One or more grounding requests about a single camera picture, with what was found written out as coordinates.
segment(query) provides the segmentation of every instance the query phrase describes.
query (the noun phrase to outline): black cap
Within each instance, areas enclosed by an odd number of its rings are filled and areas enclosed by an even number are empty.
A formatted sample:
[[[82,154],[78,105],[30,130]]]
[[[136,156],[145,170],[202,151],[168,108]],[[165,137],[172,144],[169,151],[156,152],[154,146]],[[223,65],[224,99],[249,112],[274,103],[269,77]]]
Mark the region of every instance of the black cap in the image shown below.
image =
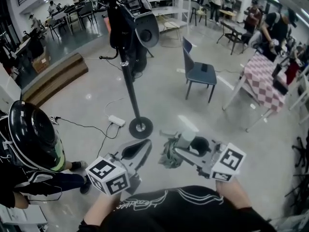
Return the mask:
[[[288,12],[289,12],[290,24],[292,24],[293,27],[296,28],[297,27],[296,22],[298,22],[298,17],[297,17],[297,15],[296,15],[294,10],[288,8]]]

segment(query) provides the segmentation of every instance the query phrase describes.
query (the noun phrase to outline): backpack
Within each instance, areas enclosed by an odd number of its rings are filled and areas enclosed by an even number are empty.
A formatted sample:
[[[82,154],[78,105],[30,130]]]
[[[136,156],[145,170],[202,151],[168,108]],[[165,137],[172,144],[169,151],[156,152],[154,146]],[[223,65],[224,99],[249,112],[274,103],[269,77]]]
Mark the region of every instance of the backpack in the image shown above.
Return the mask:
[[[261,25],[262,23],[264,23],[265,21],[265,18],[266,18],[266,15],[263,16],[262,18],[262,21],[261,22]],[[274,25],[277,24],[279,22],[281,18],[281,15],[279,13],[276,12],[276,18],[275,18],[275,21],[273,23],[273,25],[271,26],[271,28],[269,30],[272,30]],[[287,35],[289,35],[289,32],[291,31],[291,25],[288,25],[288,32],[287,32]],[[264,43],[263,42],[263,33],[261,32],[261,30],[258,30],[257,32],[255,32],[255,34],[251,37],[250,41],[249,41],[249,46],[254,48],[254,49],[257,49],[258,47],[261,46],[261,44]]]

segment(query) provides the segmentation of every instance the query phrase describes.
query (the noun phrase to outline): sneaker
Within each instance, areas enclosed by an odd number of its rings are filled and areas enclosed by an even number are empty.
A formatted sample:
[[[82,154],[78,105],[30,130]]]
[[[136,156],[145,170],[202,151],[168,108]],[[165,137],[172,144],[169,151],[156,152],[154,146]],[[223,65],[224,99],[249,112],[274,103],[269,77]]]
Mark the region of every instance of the sneaker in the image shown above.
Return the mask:
[[[75,172],[78,170],[85,170],[88,167],[87,162],[81,160],[81,161],[75,161],[72,162],[72,167],[70,168],[71,172]]]
[[[90,191],[90,188],[91,188],[91,181],[90,181],[89,177],[86,175],[85,178],[87,179],[86,183],[79,189],[81,194],[87,194]]]

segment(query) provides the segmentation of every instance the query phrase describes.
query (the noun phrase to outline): cardboard box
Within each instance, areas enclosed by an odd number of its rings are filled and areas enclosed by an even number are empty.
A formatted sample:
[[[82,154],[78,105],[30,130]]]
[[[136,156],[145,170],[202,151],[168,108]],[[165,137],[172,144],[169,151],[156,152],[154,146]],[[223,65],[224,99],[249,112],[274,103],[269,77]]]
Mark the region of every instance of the cardboard box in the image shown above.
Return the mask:
[[[41,73],[47,69],[49,66],[49,55],[47,54],[46,46],[44,47],[42,55],[34,59],[32,66],[37,73]]]

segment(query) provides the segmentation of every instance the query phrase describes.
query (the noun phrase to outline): gray chair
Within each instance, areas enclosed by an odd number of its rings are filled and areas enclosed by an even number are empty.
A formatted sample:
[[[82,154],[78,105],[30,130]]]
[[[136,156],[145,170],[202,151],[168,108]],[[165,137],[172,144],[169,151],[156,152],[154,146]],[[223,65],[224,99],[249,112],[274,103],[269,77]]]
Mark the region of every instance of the gray chair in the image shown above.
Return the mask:
[[[58,37],[58,39],[59,39],[59,36],[58,36],[58,34],[56,33],[56,31],[55,31],[56,28],[59,28],[59,33],[60,33],[60,29],[61,29],[61,28],[63,28],[64,31],[66,32],[66,29],[64,28],[64,25],[65,25],[65,23],[62,22],[62,21],[60,21],[60,20],[53,20],[53,19],[50,19],[50,20],[49,20],[49,22],[48,22],[48,27],[49,27],[50,32],[51,32],[51,34],[52,34],[53,40],[55,40],[55,39],[54,39],[54,36],[53,36],[53,31],[54,31],[54,33],[56,34],[56,36]]]
[[[93,13],[93,5],[92,5],[92,2],[88,2],[88,3],[86,3],[86,5],[78,12],[78,17],[80,18],[80,20],[82,21],[82,24],[83,24],[83,26],[84,26],[84,28],[86,29],[86,27],[85,27],[85,24],[84,24],[84,18],[85,17],[87,17],[88,18],[88,20],[90,21],[90,23],[92,23],[92,25],[94,25],[93,24],[93,17],[94,17],[94,19],[95,19],[95,21],[96,21],[96,24],[98,24],[97,23],[97,19],[96,19],[96,16],[95,16],[95,14]]]
[[[192,83],[203,83],[207,84],[207,88],[209,85],[212,85],[211,95],[208,100],[209,103],[211,101],[214,87],[217,84],[216,72],[214,71],[214,67],[210,64],[194,62],[189,54],[191,49],[192,44],[185,37],[183,37],[184,68],[185,77],[187,79],[186,83],[190,81],[185,99],[188,99]]]

